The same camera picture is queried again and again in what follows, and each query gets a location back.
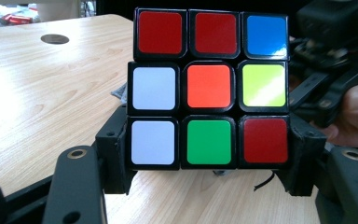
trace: floor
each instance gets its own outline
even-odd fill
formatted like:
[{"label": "floor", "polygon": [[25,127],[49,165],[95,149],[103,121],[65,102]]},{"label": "floor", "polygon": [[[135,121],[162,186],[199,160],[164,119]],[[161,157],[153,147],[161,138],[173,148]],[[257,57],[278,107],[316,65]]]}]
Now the floor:
[{"label": "floor", "polygon": [[[81,17],[90,17],[95,15],[95,1],[81,1],[80,3]],[[17,5],[5,5],[5,7],[17,7]]]}]

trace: cube face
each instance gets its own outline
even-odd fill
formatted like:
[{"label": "cube face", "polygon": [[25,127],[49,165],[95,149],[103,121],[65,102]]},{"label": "cube face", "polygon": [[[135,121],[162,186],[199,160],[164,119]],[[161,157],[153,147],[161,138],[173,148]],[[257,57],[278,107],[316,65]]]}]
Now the cube face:
[{"label": "cube face", "polygon": [[186,10],[136,8],[134,59],[182,58],[187,50],[186,24]]},{"label": "cube face", "polygon": [[131,117],[128,121],[127,164],[132,169],[179,169],[176,119]]},{"label": "cube face", "polygon": [[250,113],[288,113],[286,62],[244,61],[240,63],[239,105]]},{"label": "cube face", "polygon": [[243,51],[250,59],[286,60],[287,17],[243,13]]},{"label": "cube face", "polygon": [[189,116],[182,122],[183,169],[236,168],[235,122],[229,117]]},{"label": "cube face", "polygon": [[174,63],[129,63],[129,115],[171,114],[179,107],[179,68]]},{"label": "cube face", "polygon": [[234,59],[241,52],[240,14],[189,10],[189,47],[198,58]]},{"label": "cube face", "polygon": [[240,122],[240,168],[279,168],[289,162],[288,117],[250,117]]},{"label": "cube face", "polygon": [[190,63],[183,73],[183,101],[194,113],[225,112],[235,103],[234,69],[220,61]]}]

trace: light wood tabletop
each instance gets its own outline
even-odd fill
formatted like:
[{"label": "light wood tabletop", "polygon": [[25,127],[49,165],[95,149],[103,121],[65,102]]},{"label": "light wood tabletop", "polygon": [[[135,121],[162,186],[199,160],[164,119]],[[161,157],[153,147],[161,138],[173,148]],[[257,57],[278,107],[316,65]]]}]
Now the light wood tabletop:
[{"label": "light wood tabletop", "polygon": [[[52,45],[42,35],[65,35]],[[0,187],[53,175],[59,155],[90,145],[121,104],[132,22],[117,15],[0,28]],[[130,194],[105,195],[109,223],[319,223],[315,191],[292,197],[269,170],[141,171]]]}]

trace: green square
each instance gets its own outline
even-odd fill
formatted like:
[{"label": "green square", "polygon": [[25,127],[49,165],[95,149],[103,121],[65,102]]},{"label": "green square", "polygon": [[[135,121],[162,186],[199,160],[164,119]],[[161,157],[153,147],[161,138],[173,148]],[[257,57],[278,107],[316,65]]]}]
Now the green square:
[{"label": "green square", "polygon": [[243,103],[247,106],[284,106],[286,72],[281,64],[246,64],[242,68]]},{"label": "green square", "polygon": [[229,164],[231,124],[227,120],[191,120],[187,126],[190,164]]}]

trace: blue sticker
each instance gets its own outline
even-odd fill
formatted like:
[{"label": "blue sticker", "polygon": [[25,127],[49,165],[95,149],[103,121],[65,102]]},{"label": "blue sticker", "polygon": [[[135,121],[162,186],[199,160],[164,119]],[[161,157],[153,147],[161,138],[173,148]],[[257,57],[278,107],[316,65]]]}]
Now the blue sticker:
[{"label": "blue sticker", "polygon": [[262,57],[287,56],[287,25],[282,17],[249,16],[247,51]]}]

